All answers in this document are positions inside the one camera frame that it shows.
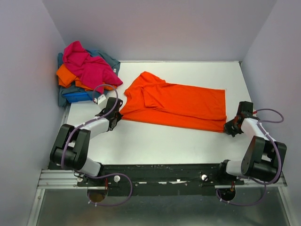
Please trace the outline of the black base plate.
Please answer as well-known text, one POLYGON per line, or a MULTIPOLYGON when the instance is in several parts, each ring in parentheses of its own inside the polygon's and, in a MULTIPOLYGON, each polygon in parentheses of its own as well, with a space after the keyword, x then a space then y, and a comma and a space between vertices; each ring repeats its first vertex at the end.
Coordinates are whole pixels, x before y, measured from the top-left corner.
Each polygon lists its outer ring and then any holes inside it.
POLYGON ((223 163, 104 165, 100 174, 108 179, 87 176, 79 187, 103 189, 108 183, 110 196, 215 195, 215 187, 230 188, 244 182, 224 172, 223 163))

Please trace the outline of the magenta t shirt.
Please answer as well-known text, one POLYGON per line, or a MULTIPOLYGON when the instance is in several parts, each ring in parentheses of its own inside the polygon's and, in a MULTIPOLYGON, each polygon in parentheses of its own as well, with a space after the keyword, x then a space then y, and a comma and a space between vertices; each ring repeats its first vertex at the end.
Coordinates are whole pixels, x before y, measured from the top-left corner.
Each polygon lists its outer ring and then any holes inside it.
POLYGON ((103 92, 103 85, 118 87, 123 81, 100 56, 92 57, 79 41, 71 43, 64 49, 63 64, 86 87, 103 92))

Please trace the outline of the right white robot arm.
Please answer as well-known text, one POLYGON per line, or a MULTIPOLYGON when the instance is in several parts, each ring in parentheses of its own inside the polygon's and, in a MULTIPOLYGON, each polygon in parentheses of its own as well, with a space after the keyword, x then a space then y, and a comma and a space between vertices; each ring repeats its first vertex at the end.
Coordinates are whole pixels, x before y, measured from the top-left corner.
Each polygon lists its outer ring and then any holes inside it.
POLYGON ((242 101, 238 105, 236 116, 225 123, 223 132, 235 137, 246 134, 251 138, 248 149, 240 161, 224 160, 216 173, 217 181, 228 184, 235 177, 253 179, 261 185, 276 183, 282 172, 287 146, 276 141, 263 127, 264 122, 256 114, 262 109, 254 110, 253 103, 242 101))

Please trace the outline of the grey blue t shirt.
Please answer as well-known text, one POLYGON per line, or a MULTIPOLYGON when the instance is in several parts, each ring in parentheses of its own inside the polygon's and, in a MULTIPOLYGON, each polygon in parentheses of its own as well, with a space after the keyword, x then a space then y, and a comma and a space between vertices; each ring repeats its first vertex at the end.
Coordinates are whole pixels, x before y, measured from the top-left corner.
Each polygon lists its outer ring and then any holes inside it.
MULTIPOLYGON (((86 50, 91 57, 101 57, 103 58, 112 68, 112 70, 118 75, 119 69, 120 69, 120 62, 116 60, 115 58, 112 58, 107 53, 105 53, 102 50, 98 49, 87 49, 86 50)), ((76 85, 76 82, 72 82, 70 85, 68 85, 66 88, 63 85, 60 85, 59 88, 59 98, 58 98, 58 105, 60 107, 66 106, 68 99, 64 96, 65 94, 71 94, 71 93, 84 93, 85 100, 89 100, 93 98, 93 91, 90 88, 82 88, 80 86, 76 85)))

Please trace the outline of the orange t shirt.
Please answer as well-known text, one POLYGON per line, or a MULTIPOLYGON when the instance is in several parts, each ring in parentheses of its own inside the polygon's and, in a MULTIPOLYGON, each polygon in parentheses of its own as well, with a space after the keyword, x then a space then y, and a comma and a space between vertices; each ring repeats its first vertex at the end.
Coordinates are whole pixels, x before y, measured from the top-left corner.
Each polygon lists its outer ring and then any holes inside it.
POLYGON ((223 89, 168 83, 141 73, 124 92, 124 120, 223 132, 226 98, 223 89))
POLYGON ((97 91, 103 92, 103 90, 112 90, 108 85, 112 85, 117 88, 123 84, 123 81, 113 72, 109 66, 87 64, 84 67, 83 74, 78 77, 74 75, 63 64, 56 72, 58 76, 58 84, 63 85, 65 88, 73 81, 77 86, 82 88, 90 88, 94 90, 98 85, 106 84, 104 88, 98 88, 97 91))

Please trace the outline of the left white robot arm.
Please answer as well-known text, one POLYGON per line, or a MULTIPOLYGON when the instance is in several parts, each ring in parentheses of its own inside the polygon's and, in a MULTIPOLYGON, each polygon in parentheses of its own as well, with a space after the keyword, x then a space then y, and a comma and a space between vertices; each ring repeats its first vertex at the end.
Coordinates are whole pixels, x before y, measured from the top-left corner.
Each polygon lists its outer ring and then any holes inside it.
POLYGON ((122 119, 119 112, 123 101, 116 97, 106 98, 101 111, 93 119, 78 126, 63 124, 50 153, 50 161, 63 169, 71 169, 88 175, 89 182, 99 186, 104 182, 103 166, 88 157, 90 140, 102 133, 112 131, 122 119))

